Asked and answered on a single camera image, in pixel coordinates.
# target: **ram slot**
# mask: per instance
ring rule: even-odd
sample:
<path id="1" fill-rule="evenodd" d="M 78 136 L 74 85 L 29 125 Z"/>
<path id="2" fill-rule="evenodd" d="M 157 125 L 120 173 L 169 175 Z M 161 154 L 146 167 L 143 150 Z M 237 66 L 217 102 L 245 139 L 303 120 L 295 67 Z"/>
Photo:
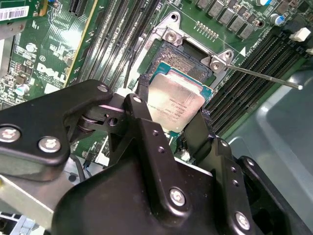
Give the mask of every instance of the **ram slot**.
<path id="1" fill-rule="evenodd" d="M 103 17 L 103 21 L 101 22 L 98 30 L 97 37 L 95 38 L 92 46 L 90 47 L 86 59 L 84 61 L 84 65 L 79 73 L 78 82 L 86 81 L 90 78 L 91 71 L 95 68 L 94 61 L 98 58 L 101 50 L 100 48 L 104 45 L 106 41 L 106 37 L 111 29 L 111 25 L 114 22 L 116 13 L 119 9 L 121 0 L 112 0 L 106 10 L 106 13 Z"/>

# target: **hole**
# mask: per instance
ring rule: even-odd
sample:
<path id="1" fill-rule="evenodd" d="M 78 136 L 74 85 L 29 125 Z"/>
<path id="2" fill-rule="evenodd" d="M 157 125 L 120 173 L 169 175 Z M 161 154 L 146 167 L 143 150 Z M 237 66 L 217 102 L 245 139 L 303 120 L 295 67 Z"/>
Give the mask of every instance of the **hole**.
<path id="1" fill-rule="evenodd" d="M 233 180 L 233 184 L 234 184 L 234 186 L 239 187 L 239 183 L 238 183 L 238 181 L 237 181 L 237 180 Z"/>
<path id="2" fill-rule="evenodd" d="M 157 150 L 159 153 L 165 153 L 165 149 L 161 146 Z"/>
<path id="3" fill-rule="evenodd" d="M 264 25 L 264 22 L 260 21 L 259 24 L 258 24 L 258 27 L 263 27 L 263 25 Z"/>
<path id="4" fill-rule="evenodd" d="M 114 117 L 110 118 L 108 120 L 108 124 L 109 124 L 109 126 L 116 126 L 117 125 L 117 118 L 114 118 Z"/>
<path id="5" fill-rule="evenodd" d="M 69 177 L 68 177 L 68 180 L 70 181 L 70 182 L 75 182 L 76 181 L 76 179 L 77 179 L 77 176 L 76 175 L 69 175 Z"/>
<path id="6" fill-rule="evenodd" d="M 254 216 L 253 216 L 254 222 L 258 225 L 258 227 L 261 229 L 261 231 L 264 234 L 273 234 L 274 228 L 278 228 L 278 224 L 282 221 L 275 221 L 273 220 L 272 216 L 269 214 L 269 212 L 265 209 L 260 209 Z"/>
<path id="7" fill-rule="evenodd" d="M 138 103 L 141 103 L 141 102 L 142 102 L 142 100 L 141 100 L 140 97 L 138 97 L 138 96 L 134 96 L 133 99 L 134 99 L 134 101 L 136 101 L 136 102 L 138 102 Z"/>

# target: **black plastic bracket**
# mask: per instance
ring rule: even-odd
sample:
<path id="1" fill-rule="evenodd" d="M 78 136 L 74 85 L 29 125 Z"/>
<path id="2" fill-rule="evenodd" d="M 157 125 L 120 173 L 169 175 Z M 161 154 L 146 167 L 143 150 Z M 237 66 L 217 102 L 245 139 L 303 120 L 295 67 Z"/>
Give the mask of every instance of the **black plastic bracket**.
<path id="1" fill-rule="evenodd" d="M 110 150 L 113 148 L 113 158 L 123 155 L 135 142 L 151 210 L 163 224 L 170 227 L 180 226 L 191 213 L 191 202 L 162 127 L 151 121 L 147 104 L 138 95 L 127 95 L 124 107 L 129 114 L 129 129 L 119 141 L 117 136 L 114 135 L 112 139 L 111 135 Z M 182 205 L 177 205 L 172 200 L 172 189 L 182 193 Z"/>
<path id="2" fill-rule="evenodd" d="M 88 80 L 1 111 L 0 127 L 14 127 L 21 136 L 14 142 L 0 142 L 0 174 L 37 181 L 55 179 L 69 157 L 68 140 L 81 115 L 111 98 L 107 86 Z M 47 136 L 60 142 L 60 150 L 46 153 L 39 149 L 39 141 Z"/>
<path id="3" fill-rule="evenodd" d="M 264 234 L 312 234 L 253 159 L 241 156 L 237 163 L 244 174 L 252 216 Z"/>
<path id="4" fill-rule="evenodd" d="M 230 146 L 223 139 L 215 138 L 211 144 L 211 152 L 199 167 L 210 171 L 215 178 L 214 210 L 217 227 L 226 235 L 254 235 L 255 228 L 241 168 L 232 160 Z"/>

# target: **motherboard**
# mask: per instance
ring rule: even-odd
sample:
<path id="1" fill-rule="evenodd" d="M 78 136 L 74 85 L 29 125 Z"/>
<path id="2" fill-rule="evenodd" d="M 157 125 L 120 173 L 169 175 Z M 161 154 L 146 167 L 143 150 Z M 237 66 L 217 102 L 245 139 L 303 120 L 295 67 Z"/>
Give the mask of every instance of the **motherboard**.
<path id="1" fill-rule="evenodd" d="M 163 75 L 164 86 L 179 74 L 188 88 L 190 82 L 208 88 L 209 95 L 196 97 L 210 111 L 214 131 L 225 137 L 279 85 L 222 68 L 221 60 L 282 80 L 312 63 L 313 2 L 308 0 L 51 0 L 36 6 L 23 31 L 3 39 L 1 109 L 88 79 L 131 92 L 143 74 L 157 81 L 163 65 L 174 71 L 172 77 Z M 5 19 L 5 24 L 16 20 Z M 161 85 L 157 90 L 163 92 Z M 166 131 L 173 152 L 183 127 Z M 71 150 L 107 165 L 108 135 L 95 132 Z"/>

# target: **silver screw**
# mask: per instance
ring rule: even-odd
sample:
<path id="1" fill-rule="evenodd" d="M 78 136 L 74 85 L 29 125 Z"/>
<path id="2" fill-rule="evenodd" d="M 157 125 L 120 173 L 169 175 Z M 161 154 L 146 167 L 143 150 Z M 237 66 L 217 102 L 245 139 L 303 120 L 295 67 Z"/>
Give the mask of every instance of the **silver screw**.
<path id="1" fill-rule="evenodd" d="M 240 227 L 242 227 L 244 230 L 250 229 L 250 224 L 249 224 L 248 219 L 241 212 L 236 213 L 236 220 L 238 224 L 240 225 Z"/>
<path id="2" fill-rule="evenodd" d="M 60 150 L 61 143 L 57 138 L 48 136 L 39 141 L 38 147 L 45 153 L 55 153 Z"/>
<path id="3" fill-rule="evenodd" d="M 173 43 L 176 41 L 176 35 L 173 33 L 173 32 L 168 32 L 166 35 L 165 35 L 165 39 L 170 42 L 170 43 Z"/>
<path id="4" fill-rule="evenodd" d="M 225 54 L 225 58 L 226 58 L 226 59 L 229 59 L 229 58 L 230 58 L 230 56 L 231 56 L 230 52 L 226 52 L 226 54 Z"/>
<path id="5" fill-rule="evenodd" d="M 224 141 L 224 140 L 221 140 L 221 143 L 222 143 L 222 145 L 225 146 L 225 147 L 228 146 L 228 144 L 227 144 L 226 141 Z"/>
<path id="6" fill-rule="evenodd" d="M 185 202 L 186 202 L 185 196 L 184 196 L 184 194 L 183 194 L 180 190 L 178 190 L 177 188 L 172 188 L 172 189 L 170 190 L 170 197 L 171 197 L 171 199 L 172 199 L 172 202 L 174 202 L 174 204 L 175 204 L 176 206 L 181 207 L 181 206 L 185 205 Z"/>
<path id="7" fill-rule="evenodd" d="M 220 67 L 220 66 L 219 66 L 218 64 L 213 65 L 213 69 L 214 69 L 214 70 L 218 70 L 219 67 Z"/>
<path id="8" fill-rule="evenodd" d="M 254 166 L 254 162 L 251 161 L 249 158 L 247 158 L 246 161 L 249 163 L 249 165 Z"/>
<path id="9" fill-rule="evenodd" d="M 100 91 L 102 91 L 102 92 L 108 92 L 108 89 L 107 89 L 105 86 L 103 86 L 103 85 L 98 86 L 98 89 L 99 89 Z"/>
<path id="10" fill-rule="evenodd" d="M 134 96 L 133 99 L 134 99 L 134 101 L 136 101 L 138 103 L 142 102 L 142 100 L 138 96 Z"/>
<path id="11" fill-rule="evenodd" d="M 0 128 L 0 142 L 11 143 L 17 141 L 21 136 L 21 133 L 13 127 Z"/>

